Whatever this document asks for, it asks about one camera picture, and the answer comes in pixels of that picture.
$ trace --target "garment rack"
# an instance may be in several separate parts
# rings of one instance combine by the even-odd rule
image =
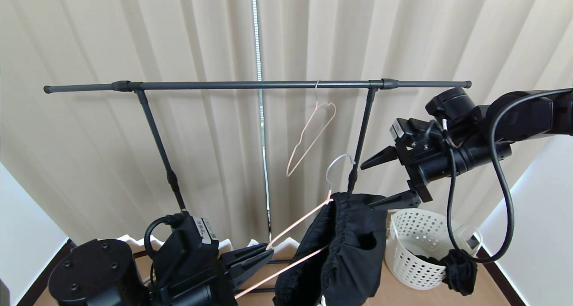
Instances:
[[[223,89],[276,89],[276,88],[366,88],[368,94],[366,96],[366,104],[364,106],[364,116],[362,118],[362,125],[360,126],[360,134],[358,136],[358,144],[356,145],[356,154],[354,155],[355,164],[352,166],[352,171],[348,175],[348,193],[352,193],[354,185],[358,179],[358,165],[360,161],[360,154],[362,153],[362,146],[364,145],[364,137],[366,136],[366,128],[368,127],[368,120],[370,118],[370,111],[372,110],[372,103],[374,96],[378,90],[389,90],[400,87],[417,87],[417,88],[469,88],[471,81],[398,81],[394,79],[381,79],[369,81],[253,81],[253,82],[131,82],[131,81],[117,81],[108,84],[80,84],[69,86],[45,86],[43,91],[47,94],[59,92],[78,92],[78,91],[106,91],[113,90],[118,92],[134,92],[141,103],[145,118],[153,134],[155,144],[165,166],[167,172],[167,181],[175,194],[177,203],[182,211],[186,210],[183,196],[181,195],[180,187],[178,184],[177,176],[171,168],[163,141],[159,135],[159,130],[155,124],[155,119],[151,112],[146,90],[223,90]]]

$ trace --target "curtain gap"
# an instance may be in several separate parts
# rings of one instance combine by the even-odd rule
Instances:
[[[254,49],[257,61],[257,81],[262,81],[261,67],[261,47],[258,39],[258,10],[257,0],[252,1],[252,22],[254,27]],[[266,220],[268,222],[269,241],[272,240],[272,231],[270,226],[270,200],[269,200],[269,176],[266,167],[266,148],[265,148],[265,110],[263,102],[262,88],[258,89],[259,113],[261,115],[261,151],[262,151],[262,170],[265,176],[265,195],[266,195]]]

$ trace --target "floor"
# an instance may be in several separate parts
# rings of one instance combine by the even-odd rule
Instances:
[[[147,257],[137,259],[137,265],[141,269],[141,276],[149,276],[151,261]],[[257,277],[264,278],[284,265],[266,265],[257,273]],[[252,278],[245,283],[250,286],[258,278]],[[272,306],[273,293],[251,293],[239,299],[240,306],[260,305]],[[47,290],[35,304],[36,306],[57,306]],[[389,272],[384,264],[381,274],[381,284],[376,296],[367,300],[367,306],[384,305],[423,305],[423,306],[509,306],[509,303],[501,293],[489,273],[482,265],[479,265],[475,289],[470,296],[463,297],[459,293],[448,290],[446,284],[442,284],[431,290],[415,290],[404,286]]]

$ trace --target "white wall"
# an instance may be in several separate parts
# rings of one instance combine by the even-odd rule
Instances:
[[[515,231],[497,265],[531,306],[571,304],[573,137],[554,136],[512,188]],[[485,248],[503,242],[505,204],[480,227]]]
[[[0,278],[16,305],[68,237],[0,164]]]

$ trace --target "robotic arm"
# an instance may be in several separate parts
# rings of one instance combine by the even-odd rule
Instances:
[[[489,106],[475,106],[464,89],[452,88],[430,100],[426,111],[436,120],[396,119],[390,128],[395,145],[360,166],[368,169],[398,159],[410,177],[410,189],[367,203],[385,210],[416,207],[420,200],[432,200],[426,187],[429,182],[450,177],[448,231],[453,240],[450,221],[456,176],[491,161],[508,210],[506,240],[489,259],[466,257],[495,261],[507,250],[513,233],[513,206],[499,160],[511,155],[514,142],[573,135],[573,89],[510,92]],[[158,224],[170,225],[172,234],[154,251],[149,237]],[[49,290],[60,305],[70,306],[237,305],[235,292],[270,261],[273,251],[261,244],[218,257],[218,243],[208,220],[182,210],[155,220],[145,232],[145,249],[153,259],[156,278],[151,273],[149,286],[141,282],[129,245],[105,239],[74,248],[51,274]]]

